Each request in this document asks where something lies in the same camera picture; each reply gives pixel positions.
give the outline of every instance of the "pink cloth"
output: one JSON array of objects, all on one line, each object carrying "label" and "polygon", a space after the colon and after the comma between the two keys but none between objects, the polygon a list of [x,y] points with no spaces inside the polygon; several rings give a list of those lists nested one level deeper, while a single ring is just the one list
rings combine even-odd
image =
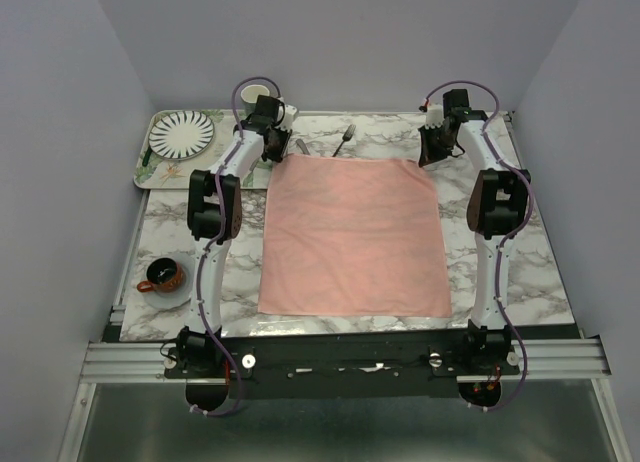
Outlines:
[{"label": "pink cloth", "polygon": [[258,310],[450,317],[431,179],[410,160],[289,155],[269,182]]}]

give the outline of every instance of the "plate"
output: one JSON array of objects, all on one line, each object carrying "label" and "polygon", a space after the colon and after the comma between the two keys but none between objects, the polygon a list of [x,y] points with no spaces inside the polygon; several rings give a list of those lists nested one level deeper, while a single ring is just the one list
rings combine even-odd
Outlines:
[{"label": "plate", "polygon": [[195,260],[189,254],[176,252],[163,257],[169,257],[178,262],[184,270],[184,280],[182,285],[173,292],[141,292],[144,301],[154,309],[171,310],[189,302],[191,300],[191,289],[193,288],[193,274],[195,272]]},{"label": "plate", "polygon": [[154,124],[149,133],[149,147],[165,159],[190,159],[207,148],[214,131],[213,121],[202,112],[181,110]]}]

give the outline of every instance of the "wall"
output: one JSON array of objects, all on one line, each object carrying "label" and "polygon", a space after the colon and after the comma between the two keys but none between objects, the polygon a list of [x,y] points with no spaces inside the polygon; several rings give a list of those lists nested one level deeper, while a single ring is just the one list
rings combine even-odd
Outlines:
[{"label": "wall", "polygon": [[160,108],[229,107],[269,75],[303,109],[412,111],[454,78],[514,109],[577,1],[100,0]]},{"label": "wall", "polygon": [[639,6],[581,0],[515,121],[571,306],[602,336],[638,458]]},{"label": "wall", "polygon": [[0,460],[55,460],[152,106],[97,0],[0,0]]}]

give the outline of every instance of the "coffee cup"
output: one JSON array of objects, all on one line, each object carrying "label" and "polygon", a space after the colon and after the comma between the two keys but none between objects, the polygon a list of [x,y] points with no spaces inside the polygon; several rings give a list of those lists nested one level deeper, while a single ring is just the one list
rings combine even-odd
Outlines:
[{"label": "coffee cup", "polygon": [[177,290],[184,282],[184,270],[169,257],[154,260],[147,268],[147,280],[140,282],[138,292],[169,293]]},{"label": "coffee cup", "polygon": [[259,95],[270,95],[269,89],[264,85],[247,85],[242,92],[240,92],[240,98],[242,99],[242,105],[244,106],[245,117],[252,114],[256,110],[256,103],[258,102]]}]

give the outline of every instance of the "white cup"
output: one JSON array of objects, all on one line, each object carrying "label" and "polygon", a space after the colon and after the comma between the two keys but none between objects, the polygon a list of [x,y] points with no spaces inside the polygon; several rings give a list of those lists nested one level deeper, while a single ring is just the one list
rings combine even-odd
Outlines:
[{"label": "white cup", "polygon": [[256,110],[256,102],[258,102],[259,95],[269,94],[269,89],[264,85],[247,85],[242,89],[240,98],[242,99],[242,105],[244,105],[245,116]]}]

